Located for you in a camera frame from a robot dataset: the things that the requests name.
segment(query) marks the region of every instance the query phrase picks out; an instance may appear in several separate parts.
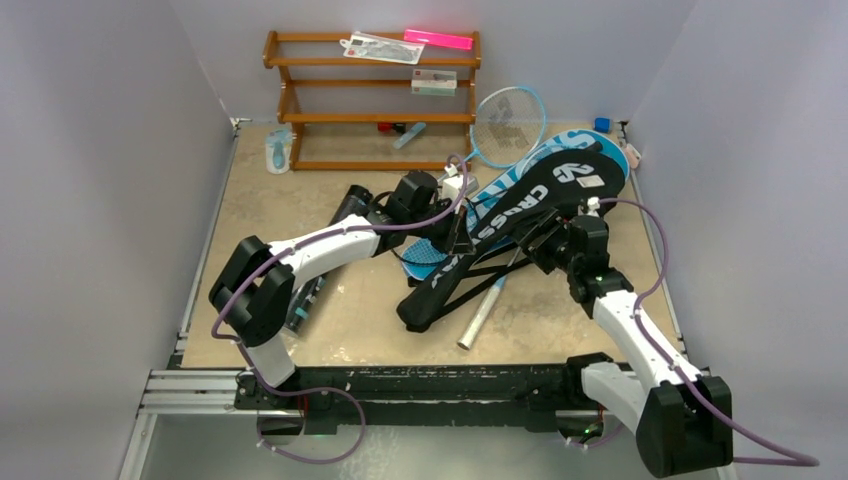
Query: wooden shelf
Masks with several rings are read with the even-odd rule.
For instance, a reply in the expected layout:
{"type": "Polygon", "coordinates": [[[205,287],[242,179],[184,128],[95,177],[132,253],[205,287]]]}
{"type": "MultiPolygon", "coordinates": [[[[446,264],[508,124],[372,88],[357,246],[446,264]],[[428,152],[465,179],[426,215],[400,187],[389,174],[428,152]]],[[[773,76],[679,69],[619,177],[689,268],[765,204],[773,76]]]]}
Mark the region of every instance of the wooden shelf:
{"type": "MultiPolygon", "coordinates": [[[[398,32],[377,32],[373,35],[402,40],[403,34],[398,32]]],[[[350,32],[334,33],[280,33],[268,32],[265,48],[262,51],[262,62],[265,68],[277,68],[280,72],[280,100],[277,105],[277,120],[280,123],[291,123],[293,140],[290,165],[292,170],[441,170],[444,162],[301,162],[300,150],[305,135],[304,126],[308,123],[453,123],[465,126],[465,144],[467,153],[471,153],[470,127],[475,121],[475,88],[477,69],[482,62],[482,46],[480,34],[455,33],[474,39],[474,47],[470,56],[465,57],[428,57],[419,60],[417,65],[380,62],[361,58],[348,58],[339,54],[338,57],[287,57],[281,52],[284,43],[338,43],[341,39],[350,38],[350,32]],[[411,80],[393,79],[294,79],[289,67],[294,66],[387,66],[395,68],[424,67],[463,67],[468,68],[468,79],[459,80],[458,88],[468,89],[468,102],[464,113],[304,113],[301,111],[297,98],[297,87],[383,87],[411,88],[411,80]]]]}

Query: racket handle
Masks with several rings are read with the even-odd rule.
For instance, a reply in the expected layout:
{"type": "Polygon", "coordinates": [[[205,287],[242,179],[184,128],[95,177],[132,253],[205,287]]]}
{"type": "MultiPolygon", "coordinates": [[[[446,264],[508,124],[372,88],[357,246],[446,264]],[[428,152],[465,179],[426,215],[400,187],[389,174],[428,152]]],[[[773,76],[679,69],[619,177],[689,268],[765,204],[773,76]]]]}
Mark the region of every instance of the racket handle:
{"type": "Polygon", "coordinates": [[[504,280],[506,280],[506,276],[499,278],[498,281],[489,288],[489,291],[486,292],[483,302],[477,308],[477,313],[474,314],[474,318],[471,319],[471,323],[468,324],[468,328],[465,329],[465,333],[462,337],[460,337],[459,341],[456,342],[456,344],[459,345],[459,348],[471,350],[471,345],[474,344],[477,334],[480,333],[480,329],[483,327],[486,319],[489,318],[489,312],[492,311],[492,307],[495,306],[495,302],[498,300],[498,295],[501,294],[504,280]]]}

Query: gray floor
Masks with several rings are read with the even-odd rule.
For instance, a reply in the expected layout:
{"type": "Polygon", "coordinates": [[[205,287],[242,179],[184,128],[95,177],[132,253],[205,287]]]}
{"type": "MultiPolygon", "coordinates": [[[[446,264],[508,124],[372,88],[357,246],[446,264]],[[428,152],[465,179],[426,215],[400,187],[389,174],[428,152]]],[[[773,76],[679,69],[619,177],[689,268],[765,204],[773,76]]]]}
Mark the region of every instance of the gray floor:
{"type": "MultiPolygon", "coordinates": [[[[171,479],[628,479],[648,480],[633,437],[623,433],[583,453],[557,434],[520,428],[369,427],[360,450],[333,465],[306,465],[256,448],[250,416],[159,417],[142,478],[171,479]]],[[[351,445],[356,429],[297,438],[288,448],[313,457],[351,445]]],[[[715,480],[714,471],[674,477],[715,480]]]]}

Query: black tube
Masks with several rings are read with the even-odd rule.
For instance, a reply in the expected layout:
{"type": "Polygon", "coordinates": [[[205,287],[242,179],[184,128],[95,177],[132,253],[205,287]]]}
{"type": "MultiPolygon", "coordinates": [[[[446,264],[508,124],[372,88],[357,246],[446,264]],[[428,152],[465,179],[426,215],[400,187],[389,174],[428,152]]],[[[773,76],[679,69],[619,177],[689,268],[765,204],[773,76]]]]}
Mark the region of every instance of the black tube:
{"type": "MultiPolygon", "coordinates": [[[[338,210],[333,215],[333,219],[330,220],[330,225],[344,220],[353,213],[364,212],[365,206],[368,205],[372,197],[371,192],[365,187],[351,185],[338,210]]],[[[327,281],[327,275],[329,275],[329,272],[309,280],[297,289],[289,302],[283,331],[293,337],[300,334],[300,329],[303,328],[303,324],[309,318],[309,309],[315,303],[315,296],[327,281]]]]}

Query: small blue box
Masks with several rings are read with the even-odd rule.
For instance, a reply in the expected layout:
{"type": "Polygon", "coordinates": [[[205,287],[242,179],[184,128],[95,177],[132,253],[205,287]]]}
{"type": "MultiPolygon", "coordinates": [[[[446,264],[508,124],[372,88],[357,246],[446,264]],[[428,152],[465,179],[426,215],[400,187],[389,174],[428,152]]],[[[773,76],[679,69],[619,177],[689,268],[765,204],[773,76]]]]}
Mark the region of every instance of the small blue box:
{"type": "Polygon", "coordinates": [[[612,120],[609,118],[598,117],[595,119],[594,130],[601,133],[609,133],[612,131],[612,120]]]}

